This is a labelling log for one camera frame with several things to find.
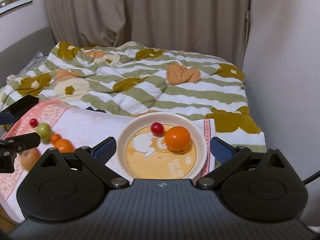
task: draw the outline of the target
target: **beige curtain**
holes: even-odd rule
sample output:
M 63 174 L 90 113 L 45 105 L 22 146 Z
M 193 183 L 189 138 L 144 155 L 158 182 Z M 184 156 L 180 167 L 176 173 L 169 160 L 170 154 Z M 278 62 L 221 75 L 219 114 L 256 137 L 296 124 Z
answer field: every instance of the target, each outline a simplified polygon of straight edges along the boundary
M 124 42 L 123 0 L 44 0 L 56 41 L 76 46 L 117 46 Z
M 147 47 L 222 57 L 242 67 L 249 0 L 44 0 L 57 41 Z

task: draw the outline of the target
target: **toy fruit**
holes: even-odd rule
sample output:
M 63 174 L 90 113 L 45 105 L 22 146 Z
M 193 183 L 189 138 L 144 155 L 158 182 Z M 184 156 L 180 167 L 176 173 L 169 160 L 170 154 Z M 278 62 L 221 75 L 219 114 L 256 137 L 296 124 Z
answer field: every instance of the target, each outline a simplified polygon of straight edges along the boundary
M 41 140 L 49 141 L 51 137 L 51 128 L 47 123 L 41 123 L 37 126 L 37 134 L 40 135 Z
M 72 143 L 66 139 L 60 139 L 53 144 L 61 153 L 72 153 L 75 151 Z
M 55 142 L 58 141 L 58 140 L 60 140 L 60 139 L 62 139 L 61 135 L 58 134 L 58 133 L 55 133 L 55 134 L 51 135 L 51 137 L 50 137 L 50 142 L 51 142 L 52 144 L 55 144 Z
M 164 141 L 170 150 L 181 151 L 190 144 L 190 133 L 182 126 L 174 126 L 165 133 Z
M 34 118 L 30 119 L 30 126 L 31 126 L 32 128 L 36 128 L 36 127 L 38 126 L 38 121 L 37 121 L 37 119 L 34 119 Z
M 23 151 L 20 155 L 21 166 L 26 170 L 30 171 L 36 162 L 40 159 L 41 153 L 38 148 Z
M 154 122 L 151 126 L 151 132 L 155 135 L 163 134 L 164 128 L 163 125 L 159 122 Z

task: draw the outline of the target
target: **cartoon illustration on plate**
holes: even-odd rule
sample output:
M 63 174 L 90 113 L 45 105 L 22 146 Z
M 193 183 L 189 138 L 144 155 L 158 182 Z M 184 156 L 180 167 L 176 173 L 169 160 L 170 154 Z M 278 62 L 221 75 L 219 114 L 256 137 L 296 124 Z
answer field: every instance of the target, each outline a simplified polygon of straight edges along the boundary
M 164 134 L 171 125 L 163 125 Z M 150 126 L 136 132 L 126 147 L 129 168 L 142 179 L 182 179 L 196 161 L 196 148 L 191 140 L 181 151 L 168 149 L 163 135 L 155 135 Z

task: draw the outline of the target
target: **red ball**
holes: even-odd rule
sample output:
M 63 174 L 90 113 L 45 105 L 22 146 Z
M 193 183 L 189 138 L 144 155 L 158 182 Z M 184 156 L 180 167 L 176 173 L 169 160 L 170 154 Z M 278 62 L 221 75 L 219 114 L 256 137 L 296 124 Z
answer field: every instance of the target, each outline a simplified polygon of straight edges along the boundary
M 36 128 L 38 126 L 38 121 L 34 118 L 30 120 L 30 125 L 32 128 Z
M 155 135 L 163 134 L 164 128 L 163 125 L 159 122 L 154 122 L 151 126 L 151 132 Z

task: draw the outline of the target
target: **green fruit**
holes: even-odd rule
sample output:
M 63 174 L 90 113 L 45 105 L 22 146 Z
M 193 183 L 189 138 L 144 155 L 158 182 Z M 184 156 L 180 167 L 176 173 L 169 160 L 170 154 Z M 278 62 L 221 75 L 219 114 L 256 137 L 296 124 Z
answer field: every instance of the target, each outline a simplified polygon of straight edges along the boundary
M 37 134 L 40 135 L 41 140 L 49 141 L 51 137 L 51 128 L 47 123 L 41 123 L 37 126 Z

